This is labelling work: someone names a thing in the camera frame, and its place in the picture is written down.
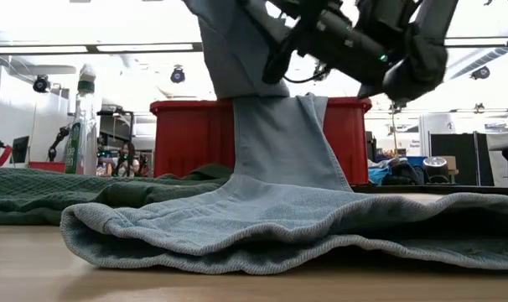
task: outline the computer monitor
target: computer monitor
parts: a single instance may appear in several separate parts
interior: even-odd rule
[[[29,150],[29,137],[21,137],[13,140],[11,164],[24,164]]]

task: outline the person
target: person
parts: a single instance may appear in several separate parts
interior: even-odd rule
[[[112,164],[112,175],[117,177],[135,177],[140,167],[140,163],[135,159],[135,145],[132,143],[125,143],[117,158],[102,159],[101,162]]]

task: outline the green blanket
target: green blanket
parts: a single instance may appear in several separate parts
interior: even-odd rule
[[[178,179],[102,178],[36,169],[0,169],[0,225],[59,225],[68,206],[98,202],[141,207],[215,190],[230,177],[219,165],[201,167]]]

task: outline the red plastic crate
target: red plastic crate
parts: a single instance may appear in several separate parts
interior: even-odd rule
[[[330,98],[324,134],[352,185],[369,182],[365,147],[364,113],[370,100]],[[236,155],[234,115],[229,101],[154,102],[157,116],[153,174],[185,176],[204,164],[233,168]]]
[[[30,169],[42,169],[53,172],[64,173],[66,171],[66,163],[59,162],[29,162]]]

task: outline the wooden table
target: wooden table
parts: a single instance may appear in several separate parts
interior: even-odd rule
[[[358,248],[336,250],[276,276],[204,276],[169,268],[107,270],[71,254],[57,227],[0,226],[0,302],[286,300],[506,302],[508,273],[405,260]]]

